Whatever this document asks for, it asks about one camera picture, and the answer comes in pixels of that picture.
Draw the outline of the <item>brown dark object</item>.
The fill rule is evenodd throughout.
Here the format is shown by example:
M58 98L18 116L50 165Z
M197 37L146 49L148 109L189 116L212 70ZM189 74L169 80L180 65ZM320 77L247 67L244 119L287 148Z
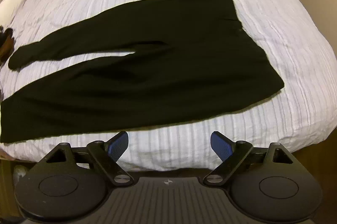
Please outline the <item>brown dark object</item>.
M13 37L13 29L6 30L1 26L0 34L0 59L1 63L5 63L14 51L15 39Z

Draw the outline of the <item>white striped duvet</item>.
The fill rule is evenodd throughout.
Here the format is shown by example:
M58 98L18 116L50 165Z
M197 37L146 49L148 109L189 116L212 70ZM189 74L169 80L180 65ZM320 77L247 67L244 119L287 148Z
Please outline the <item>white striped duvet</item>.
M135 0L25 0L11 19L17 46ZM297 151L336 128L336 58L299 0L234 0L246 33L266 52L285 82L271 100L241 113L153 130L131 131L119 159L127 171L213 169L220 159L210 135Z

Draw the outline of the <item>black pants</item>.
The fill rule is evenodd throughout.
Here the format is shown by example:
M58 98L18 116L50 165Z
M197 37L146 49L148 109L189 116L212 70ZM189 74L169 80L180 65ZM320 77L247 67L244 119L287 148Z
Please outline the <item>black pants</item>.
M42 77L1 104L1 141L184 123L239 111L284 87L233 0L140 0L19 47L9 68L122 51Z

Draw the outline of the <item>white plush cushion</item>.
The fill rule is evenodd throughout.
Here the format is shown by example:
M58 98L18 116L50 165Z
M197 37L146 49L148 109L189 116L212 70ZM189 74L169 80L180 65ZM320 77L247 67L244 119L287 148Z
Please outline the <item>white plush cushion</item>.
M12 22L17 10L26 0L2 0L0 4L1 26L6 28Z

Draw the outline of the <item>clear plastic bag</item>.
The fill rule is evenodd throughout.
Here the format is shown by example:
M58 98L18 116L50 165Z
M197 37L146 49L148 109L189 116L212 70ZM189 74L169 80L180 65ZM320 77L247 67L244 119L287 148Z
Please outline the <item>clear plastic bag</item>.
M29 171L29 169L25 166L22 166L22 165L15 165L14 166L14 169L13 169L13 185L14 185L14 187L17 185L19 180L27 174L28 171Z

